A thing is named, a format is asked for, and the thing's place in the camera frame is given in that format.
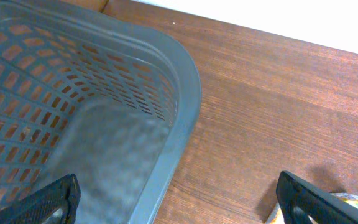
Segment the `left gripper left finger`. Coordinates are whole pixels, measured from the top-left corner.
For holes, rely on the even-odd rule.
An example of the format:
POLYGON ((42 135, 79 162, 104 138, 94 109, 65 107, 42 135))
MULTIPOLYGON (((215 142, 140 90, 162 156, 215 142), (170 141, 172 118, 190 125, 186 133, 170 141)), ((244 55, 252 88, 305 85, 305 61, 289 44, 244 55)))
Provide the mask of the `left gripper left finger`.
POLYGON ((0 224, 61 223, 72 224, 81 190, 75 174, 68 174, 32 195, 0 211, 0 224))

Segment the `green snack pouch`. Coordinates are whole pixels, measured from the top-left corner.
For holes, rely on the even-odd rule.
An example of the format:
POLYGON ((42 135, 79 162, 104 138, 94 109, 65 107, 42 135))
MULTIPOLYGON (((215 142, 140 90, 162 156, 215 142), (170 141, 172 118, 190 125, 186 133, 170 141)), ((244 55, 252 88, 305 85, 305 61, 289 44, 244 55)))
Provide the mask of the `green snack pouch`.
MULTIPOLYGON (((348 194, 348 193, 331 193, 331 195, 358 209, 358 195, 348 194)), ((276 203, 274 209, 272 210, 268 219, 264 223, 265 224, 285 223, 279 203, 276 203)))

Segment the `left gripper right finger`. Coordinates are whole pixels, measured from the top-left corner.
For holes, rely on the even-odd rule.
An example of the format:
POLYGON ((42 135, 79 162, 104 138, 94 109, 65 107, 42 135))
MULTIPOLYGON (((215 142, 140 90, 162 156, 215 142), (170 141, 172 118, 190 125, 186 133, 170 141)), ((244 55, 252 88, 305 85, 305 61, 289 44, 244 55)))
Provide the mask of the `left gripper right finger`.
POLYGON ((280 173, 276 195, 285 223, 358 224, 358 209, 289 171, 280 173))

